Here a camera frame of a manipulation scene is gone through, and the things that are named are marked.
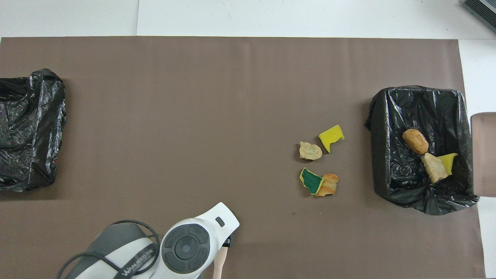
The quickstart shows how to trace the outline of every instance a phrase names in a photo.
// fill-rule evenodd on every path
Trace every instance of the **white table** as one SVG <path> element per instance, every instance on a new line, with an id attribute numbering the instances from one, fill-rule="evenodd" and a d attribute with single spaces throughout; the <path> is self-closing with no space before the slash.
<path id="1" fill-rule="evenodd" d="M 0 1 L 0 37 L 136 35 L 458 39 L 469 116 L 496 111 L 496 33 L 459 0 Z M 479 218 L 496 278 L 496 198 Z"/>

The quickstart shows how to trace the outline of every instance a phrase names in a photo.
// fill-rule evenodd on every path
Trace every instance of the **brown table mat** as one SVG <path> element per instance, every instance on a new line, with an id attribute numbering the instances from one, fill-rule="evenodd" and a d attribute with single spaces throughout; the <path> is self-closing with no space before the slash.
<path id="1" fill-rule="evenodd" d="M 60 167 L 0 193 L 0 278 L 53 278 L 114 221 L 165 233 L 219 201 L 241 223 L 225 278 L 484 277 L 477 208 L 378 197 L 363 126 L 382 88 L 463 91 L 455 40 L 2 38 L 1 77 L 41 68 L 67 87 Z M 299 141 L 336 124 L 346 140 L 302 162 Z M 303 167 L 339 175 L 337 194 L 310 196 Z"/>
<path id="2" fill-rule="evenodd" d="M 474 145 L 474 193 L 496 197 L 496 112 L 474 114 L 472 139 Z"/>

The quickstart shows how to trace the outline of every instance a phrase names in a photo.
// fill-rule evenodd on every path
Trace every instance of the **food scrap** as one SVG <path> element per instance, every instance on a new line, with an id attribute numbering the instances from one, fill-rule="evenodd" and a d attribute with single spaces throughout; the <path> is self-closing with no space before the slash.
<path id="1" fill-rule="evenodd" d="M 302 181 L 303 186 L 308 188 L 310 194 L 315 195 L 316 197 L 323 197 L 336 193 L 339 178 L 337 175 L 330 173 L 320 177 L 307 170 L 307 168 L 303 168 L 300 173 L 300 180 Z"/>
<path id="2" fill-rule="evenodd" d="M 327 152 L 331 152 L 331 144 L 337 142 L 338 140 L 344 140 L 343 131 L 339 125 L 336 125 L 325 132 L 318 135 L 318 138 L 322 141 Z"/>
<path id="3" fill-rule="evenodd" d="M 424 163 L 424 167 L 426 168 L 427 174 L 429 175 L 432 184 L 448 177 L 441 159 L 435 157 L 430 153 L 425 153 L 424 155 L 422 155 L 421 160 Z"/>
<path id="4" fill-rule="evenodd" d="M 429 149 L 426 138 L 419 130 L 408 129 L 403 133 L 402 138 L 416 154 L 422 155 Z"/>
<path id="5" fill-rule="evenodd" d="M 336 193 L 336 187 L 339 181 L 339 177 L 335 174 L 328 173 L 322 175 L 322 178 L 324 179 L 324 181 L 322 182 L 322 186 L 315 196 L 323 197 L 325 195 L 334 195 Z"/>
<path id="6" fill-rule="evenodd" d="M 309 142 L 300 142 L 300 158 L 317 160 L 322 157 L 322 149 L 318 145 Z"/>
<path id="7" fill-rule="evenodd" d="M 444 169 L 446 170 L 446 173 L 448 175 L 451 175 L 451 169 L 453 167 L 453 159 L 457 155 L 458 155 L 457 153 L 451 153 L 438 157 L 439 159 L 441 159 L 442 164 L 444 165 Z"/>
<path id="8" fill-rule="evenodd" d="M 324 181 L 322 177 L 307 170 L 307 168 L 303 168 L 302 172 L 300 173 L 300 180 L 302 181 L 303 186 L 308 188 L 310 194 L 312 195 L 315 195 L 320 190 L 322 182 Z"/>

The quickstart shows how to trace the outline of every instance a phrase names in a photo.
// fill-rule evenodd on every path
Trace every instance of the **trash bag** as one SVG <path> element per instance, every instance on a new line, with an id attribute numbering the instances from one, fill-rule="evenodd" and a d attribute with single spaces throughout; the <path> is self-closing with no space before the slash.
<path id="1" fill-rule="evenodd" d="M 49 69 L 0 78 L 0 190 L 55 181 L 65 118 L 65 87 Z"/>
<path id="2" fill-rule="evenodd" d="M 365 126 L 371 133 L 376 194 L 429 215 L 444 215 L 477 203 L 472 138 L 460 92 L 422 86 L 383 89 L 372 99 Z M 432 155 L 458 153 L 452 175 L 431 185 L 420 155 L 402 139 L 410 128 L 425 136 Z"/>

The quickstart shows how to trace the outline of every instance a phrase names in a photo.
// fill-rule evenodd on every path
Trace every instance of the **brown potato-shaped bread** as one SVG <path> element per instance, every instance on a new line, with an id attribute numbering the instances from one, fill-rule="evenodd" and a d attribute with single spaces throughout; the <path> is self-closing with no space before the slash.
<path id="1" fill-rule="evenodd" d="M 408 129 L 403 133 L 402 138 L 416 154 L 422 155 L 429 149 L 426 138 L 419 130 Z"/>

